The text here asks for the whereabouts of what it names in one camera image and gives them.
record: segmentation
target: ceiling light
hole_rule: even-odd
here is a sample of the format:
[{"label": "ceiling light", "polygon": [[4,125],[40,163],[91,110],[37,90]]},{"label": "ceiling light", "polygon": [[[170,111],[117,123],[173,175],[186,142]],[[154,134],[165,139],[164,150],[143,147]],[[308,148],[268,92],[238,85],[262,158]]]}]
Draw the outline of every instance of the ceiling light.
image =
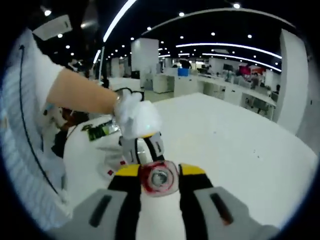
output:
[{"label": "ceiling light", "polygon": [[170,55],[162,55],[162,56],[159,56],[159,58],[166,58],[166,57],[170,57]]},{"label": "ceiling light", "polygon": [[106,31],[104,37],[103,37],[103,41],[106,42],[107,39],[109,38],[111,32],[113,31],[113,29],[115,28],[115,26],[117,25],[117,23],[120,21],[120,19],[123,17],[123,15],[125,15],[126,11],[128,11],[128,9],[136,2],[137,0],[128,0],[123,7],[121,8],[121,10],[117,13],[117,15],[115,16],[115,18],[112,20],[110,26],[108,27],[108,30]]},{"label": "ceiling light", "polygon": [[234,3],[234,4],[233,4],[233,7],[234,7],[235,9],[239,9],[241,6],[240,6],[239,3]]},{"label": "ceiling light", "polygon": [[278,59],[282,59],[282,57],[280,55],[277,55],[275,53],[266,51],[266,50],[262,50],[256,47],[252,47],[252,46],[245,46],[245,45],[239,45],[239,44],[232,44],[232,43],[222,43],[222,42],[205,42],[205,43],[188,43],[188,44],[180,44],[180,45],[176,45],[176,48],[183,48],[183,47],[192,47],[192,46],[226,46],[226,47],[235,47],[235,48],[243,48],[243,49],[250,49],[250,50],[254,50],[257,52],[261,52],[264,54],[268,54],[271,55],[273,57],[276,57]]},{"label": "ceiling light", "polygon": [[95,64],[95,63],[97,62],[100,53],[101,53],[101,50],[98,50],[98,51],[96,52],[95,57],[94,57],[94,60],[93,60],[93,64]]},{"label": "ceiling light", "polygon": [[252,62],[252,63],[255,63],[255,64],[263,65],[263,66],[266,66],[268,68],[271,68],[271,69],[274,69],[274,70],[277,70],[277,71],[281,72],[281,69],[276,68],[274,66],[271,66],[271,65],[268,65],[266,63],[259,62],[259,61],[256,61],[256,60],[240,57],[240,56],[224,55],[224,54],[213,54],[213,53],[203,53],[202,55],[205,55],[205,56],[217,56],[217,57],[228,57],[228,58],[231,58],[231,59],[239,59],[240,62],[242,62],[242,60],[244,60],[244,61]]},{"label": "ceiling light", "polygon": [[51,11],[50,11],[50,10],[45,10],[45,11],[44,11],[44,15],[45,15],[46,17],[48,17],[50,14],[51,14]]}]

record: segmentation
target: ceiling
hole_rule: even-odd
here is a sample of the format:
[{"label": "ceiling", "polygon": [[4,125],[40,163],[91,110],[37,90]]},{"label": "ceiling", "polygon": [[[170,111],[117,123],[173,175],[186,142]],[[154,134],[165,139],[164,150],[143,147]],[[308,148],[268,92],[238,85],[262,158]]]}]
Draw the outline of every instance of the ceiling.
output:
[{"label": "ceiling", "polygon": [[[275,62],[279,62],[277,67],[281,68],[278,58],[249,49],[225,46],[176,48],[176,45],[229,43],[255,47],[280,55],[281,29],[300,34],[294,27],[280,20],[251,12],[224,10],[187,17],[187,14],[197,11],[232,8],[233,2],[226,0],[198,0],[196,2],[137,0],[117,23],[107,41],[103,43],[105,32],[126,2],[127,0],[46,0],[42,4],[44,8],[39,9],[32,16],[30,28],[34,30],[52,19],[67,14],[72,31],[64,33],[62,38],[53,37],[43,41],[36,37],[36,40],[40,49],[54,62],[66,66],[72,59],[83,60],[83,67],[92,64],[97,50],[103,45],[105,45],[106,58],[108,56],[124,57],[130,55],[131,38],[143,37],[164,41],[163,44],[159,44],[159,47],[163,49],[159,52],[161,55],[170,52],[171,57],[178,57],[182,51],[182,53],[194,54],[194,57],[204,57],[203,53],[214,53],[212,50],[224,49],[230,55],[254,59],[272,66],[275,65]],[[293,8],[288,10],[284,3],[280,4],[275,0],[269,0],[265,4],[255,0],[239,0],[238,2],[242,8],[270,13],[291,23],[294,23],[297,16]],[[45,16],[44,9],[49,9],[52,13]],[[178,17],[180,12],[185,13],[185,16]],[[147,31],[147,27],[154,28],[175,18],[177,20]]]}]

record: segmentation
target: black cable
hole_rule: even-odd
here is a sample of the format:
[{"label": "black cable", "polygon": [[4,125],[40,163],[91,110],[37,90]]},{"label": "black cable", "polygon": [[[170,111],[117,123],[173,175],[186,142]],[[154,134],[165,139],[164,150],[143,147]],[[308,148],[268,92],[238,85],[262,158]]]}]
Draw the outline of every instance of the black cable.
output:
[{"label": "black cable", "polygon": [[24,128],[24,132],[25,132],[25,136],[26,136],[26,139],[27,139],[27,142],[29,144],[29,147],[31,149],[31,152],[32,152],[32,155],[34,157],[34,160],[36,162],[36,164],[38,165],[42,175],[44,176],[45,180],[47,181],[47,183],[49,184],[49,186],[53,189],[53,191],[57,194],[58,194],[58,191],[55,189],[55,187],[53,186],[53,184],[51,183],[51,181],[49,180],[46,172],[44,171],[44,169],[42,168],[40,162],[39,162],[39,159],[34,151],[34,148],[32,147],[32,144],[31,144],[31,141],[30,141],[30,138],[29,138],[29,134],[27,132],[27,127],[26,127],[26,122],[25,122],[25,116],[24,116],[24,111],[23,111],[23,105],[22,105],[22,67],[23,67],[23,62],[24,62],[24,55],[25,55],[25,46],[24,45],[21,45],[20,50],[22,50],[22,55],[21,55],[21,62],[20,62],[20,80],[19,80],[19,94],[20,94],[20,110],[21,110],[21,117],[22,117],[22,123],[23,123],[23,128]]}]

